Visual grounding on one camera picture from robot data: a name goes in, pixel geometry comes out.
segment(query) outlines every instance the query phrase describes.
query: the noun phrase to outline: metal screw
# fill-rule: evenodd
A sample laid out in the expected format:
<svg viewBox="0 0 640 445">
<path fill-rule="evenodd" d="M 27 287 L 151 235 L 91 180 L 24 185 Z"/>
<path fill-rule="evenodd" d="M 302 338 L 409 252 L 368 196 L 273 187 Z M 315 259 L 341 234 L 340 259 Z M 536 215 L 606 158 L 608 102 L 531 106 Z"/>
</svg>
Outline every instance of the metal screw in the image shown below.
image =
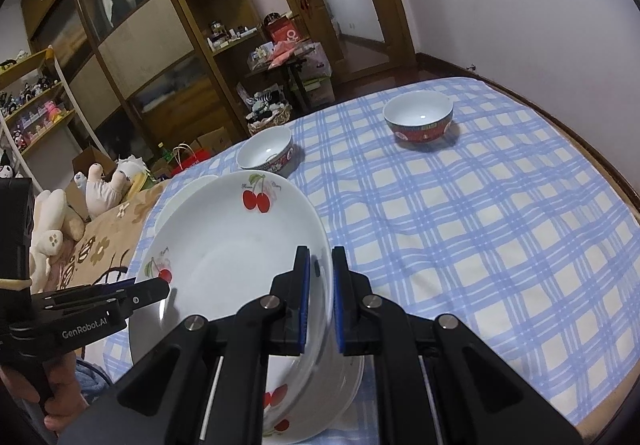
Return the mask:
<svg viewBox="0 0 640 445">
<path fill-rule="evenodd" d="M 365 295 L 362 298 L 362 303 L 367 308 L 379 308 L 380 306 L 382 306 L 382 298 L 378 297 L 377 295 Z"/>
<path fill-rule="evenodd" d="M 454 330 L 458 327 L 458 319 L 453 315 L 442 315 L 438 317 L 438 324 L 445 330 Z"/>
<path fill-rule="evenodd" d="M 262 306 L 266 310 L 277 308 L 279 304 L 280 299 L 278 299 L 275 295 L 265 295 L 260 299 L 260 306 Z"/>
<path fill-rule="evenodd" d="M 190 331 L 198 331 L 204 326 L 206 321 L 207 319 L 205 317 L 201 317 L 200 315 L 191 315 L 191 317 L 188 317 L 188 319 L 184 321 L 184 327 Z"/>
</svg>

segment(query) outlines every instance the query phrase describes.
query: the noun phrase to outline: small table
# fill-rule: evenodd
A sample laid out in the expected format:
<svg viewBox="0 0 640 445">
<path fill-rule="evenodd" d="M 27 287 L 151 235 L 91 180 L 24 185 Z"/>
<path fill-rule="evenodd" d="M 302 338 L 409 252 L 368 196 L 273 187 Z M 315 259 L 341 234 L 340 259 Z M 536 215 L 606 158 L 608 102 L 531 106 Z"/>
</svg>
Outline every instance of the small table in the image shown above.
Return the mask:
<svg viewBox="0 0 640 445">
<path fill-rule="evenodd" d="M 266 62 L 265 64 L 258 66 L 253 71 L 247 73 L 244 76 L 244 78 L 249 78 L 250 76 L 256 76 L 260 74 L 268 75 L 268 73 L 271 71 L 280 70 L 282 72 L 282 77 L 284 79 L 284 96 L 287 102 L 289 102 L 290 104 L 291 98 L 295 97 L 296 101 L 298 102 L 298 105 L 300 105 L 300 109 L 302 109 L 302 112 L 304 112 L 305 114 L 308 114 L 311 112 L 311 105 L 309 102 L 309 95 L 306 94 L 305 86 L 303 85 L 302 79 L 300 78 L 300 70 L 302 68 L 302 64 L 306 61 L 305 57 L 309 53 L 311 53 L 313 50 L 314 50 L 314 47 L 312 46 L 305 48 L 300 53 L 290 56 L 283 64 L 275 68 L 270 68 L 271 63 Z M 298 91 L 300 92 L 300 95 L 297 95 L 291 89 L 291 85 L 289 83 L 289 73 L 293 77 L 296 85 L 298 86 Z"/>
</svg>

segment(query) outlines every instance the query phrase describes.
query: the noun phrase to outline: wooden baseboard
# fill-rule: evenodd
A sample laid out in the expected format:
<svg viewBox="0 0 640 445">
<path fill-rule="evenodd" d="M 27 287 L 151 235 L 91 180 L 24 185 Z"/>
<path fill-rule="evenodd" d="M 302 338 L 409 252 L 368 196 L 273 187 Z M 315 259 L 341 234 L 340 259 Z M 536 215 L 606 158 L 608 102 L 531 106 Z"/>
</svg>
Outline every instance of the wooden baseboard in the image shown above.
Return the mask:
<svg viewBox="0 0 640 445">
<path fill-rule="evenodd" d="M 363 46 L 364 48 L 369 48 L 377 52 L 386 53 L 386 44 L 377 40 L 357 37 L 356 35 L 347 35 L 345 33 L 340 33 L 340 38 L 348 40 L 349 42 L 353 42 L 358 46 Z"/>
<path fill-rule="evenodd" d="M 434 75 L 446 77 L 446 76 L 468 76 L 469 78 L 475 78 L 476 80 L 480 80 L 485 84 L 491 86 L 496 91 L 500 91 L 503 94 L 506 94 L 510 98 L 513 98 L 517 102 L 521 104 L 527 105 L 527 107 L 532 108 L 536 113 L 542 116 L 546 121 L 551 123 L 553 126 L 563 131 L 567 136 L 572 138 L 580 148 L 584 149 L 584 151 L 591 156 L 592 163 L 595 161 L 600 166 L 598 170 L 602 172 L 604 170 L 614 183 L 620 188 L 620 190 L 616 190 L 616 192 L 622 192 L 630 202 L 631 205 L 636 209 L 635 212 L 636 217 L 638 217 L 638 212 L 640 212 L 640 196 L 636 192 L 636 190 L 631 186 L 631 184 L 626 180 L 626 178 L 616 169 L 610 162 L 607 160 L 596 148 L 594 148 L 590 143 L 588 143 L 582 136 L 577 134 L 573 129 L 564 125 L 558 118 L 549 114 L 546 110 L 544 110 L 539 105 L 534 104 L 524 96 L 517 94 L 516 92 L 511 91 L 511 89 L 505 88 L 501 86 L 497 82 L 485 78 L 484 76 L 478 75 L 477 73 L 471 72 L 460 66 L 452 64 L 451 62 L 447 62 L 446 60 L 441 60 L 436 57 L 432 57 L 431 55 L 427 55 L 425 53 L 416 53 L 415 58 L 418 63 L 418 68 L 421 70 L 426 70 L 430 73 L 434 73 Z"/>
</svg>

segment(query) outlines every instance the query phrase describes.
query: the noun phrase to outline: basket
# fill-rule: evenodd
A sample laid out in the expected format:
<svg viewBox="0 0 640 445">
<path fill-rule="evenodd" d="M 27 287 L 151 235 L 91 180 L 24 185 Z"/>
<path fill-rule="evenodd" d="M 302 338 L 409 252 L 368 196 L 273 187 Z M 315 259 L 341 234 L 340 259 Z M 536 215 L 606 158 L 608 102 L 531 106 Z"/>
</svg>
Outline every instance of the basket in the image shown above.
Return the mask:
<svg viewBox="0 0 640 445">
<path fill-rule="evenodd" d="M 271 117 L 271 120 L 266 120 L 264 122 L 259 122 L 259 124 L 250 123 L 249 124 L 249 133 L 251 136 L 258 134 L 260 131 L 268 129 L 270 127 L 275 127 L 276 125 L 284 125 L 291 118 L 291 106 L 290 104 L 286 104 L 284 108 L 276 115 Z"/>
</svg>

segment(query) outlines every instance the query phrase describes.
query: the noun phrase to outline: red cherry print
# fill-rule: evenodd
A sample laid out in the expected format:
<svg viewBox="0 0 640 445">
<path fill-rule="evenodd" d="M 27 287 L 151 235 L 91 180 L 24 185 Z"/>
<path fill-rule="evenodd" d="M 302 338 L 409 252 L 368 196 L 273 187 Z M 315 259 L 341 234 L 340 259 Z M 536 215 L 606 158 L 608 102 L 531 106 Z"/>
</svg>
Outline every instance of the red cherry print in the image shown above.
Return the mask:
<svg viewBox="0 0 640 445">
<path fill-rule="evenodd" d="M 287 396 L 287 384 L 279 386 L 271 395 L 271 406 L 275 407 Z"/>
<path fill-rule="evenodd" d="M 289 420 L 283 420 L 274 427 L 274 429 L 278 432 L 284 432 L 288 428 L 289 428 Z"/>
<path fill-rule="evenodd" d="M 166 268 L 163 268 L 163 269 L 160 270 L 160 273 L 158 273 L 158 277 L 160 279 L 164 279 L 169 284 L 171 284 L 171 279 L 173 278 L 172 275 L 171 275 L 171 272 L 169 270 L 167 270 Z"/>
<path fill-rule="evenodd" d="M 258 203 L 258 209 L 260 210 L 260 212 L 262 212 L 263 214 L 269 212 L 271 202 L 267 194 L 265 194 L 264 192 L 260 192 L 260 194 L 258 194 L 258 197 L 257 197 L 257 203 Z"/>
<path fill-rule="evenodd" d="M 242 193 L 242 202 L 248 210 L 253 210 L 255 208 L 255 205 L 257 204 L 257 198 L 251 190 L 245 190 Z"/>
</svg>

